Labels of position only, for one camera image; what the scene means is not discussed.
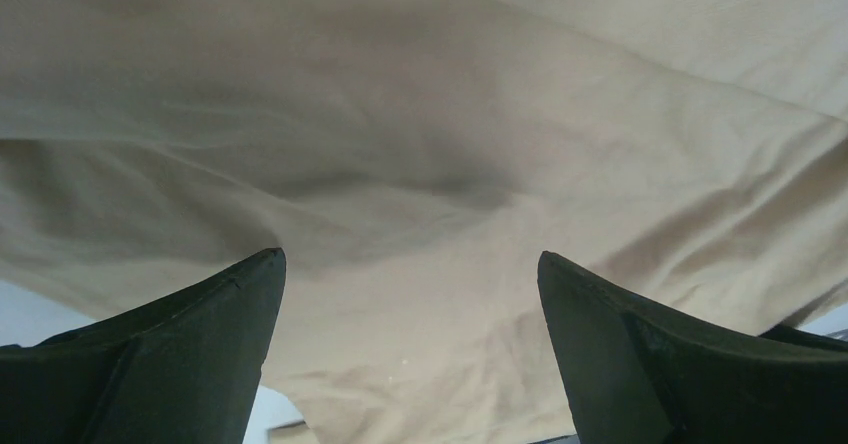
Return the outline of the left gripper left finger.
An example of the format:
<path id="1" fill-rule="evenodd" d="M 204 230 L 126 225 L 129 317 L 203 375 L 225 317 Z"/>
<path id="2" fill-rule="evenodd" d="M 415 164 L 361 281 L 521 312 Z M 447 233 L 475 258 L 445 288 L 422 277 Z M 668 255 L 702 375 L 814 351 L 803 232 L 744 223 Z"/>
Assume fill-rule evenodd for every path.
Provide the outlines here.
<path id="1" fill-rule="evenodd" d="M 1 350 L 5 443 L 239 443 L 284 293 L 262 250 L 111 318 Z"/>

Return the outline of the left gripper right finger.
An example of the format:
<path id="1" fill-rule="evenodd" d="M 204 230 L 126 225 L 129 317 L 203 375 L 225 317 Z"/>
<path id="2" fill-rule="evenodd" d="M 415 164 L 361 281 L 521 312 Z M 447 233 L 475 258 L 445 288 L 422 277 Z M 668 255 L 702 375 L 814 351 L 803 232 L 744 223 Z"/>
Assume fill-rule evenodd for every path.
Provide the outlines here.
<path id="1" fill-rule="evenodd" d="M 538 290 L 584 443 L 843 443 L 847 345 L 736 332 L 544 252 Z"/>

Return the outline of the beige t shirt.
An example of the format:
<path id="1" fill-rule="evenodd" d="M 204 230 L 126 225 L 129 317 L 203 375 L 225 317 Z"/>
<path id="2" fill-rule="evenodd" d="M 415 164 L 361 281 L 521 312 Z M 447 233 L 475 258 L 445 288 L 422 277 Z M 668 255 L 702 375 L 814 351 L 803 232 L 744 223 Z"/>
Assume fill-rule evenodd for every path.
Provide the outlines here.
<path id="1" fill-rule="evenodd" d="M 544 251 L 758 334 L 847 298 L 847 0 L 1 0 L 1 275 L 96 318 L 269 247 L 322 443 L 572 430 Z"/>

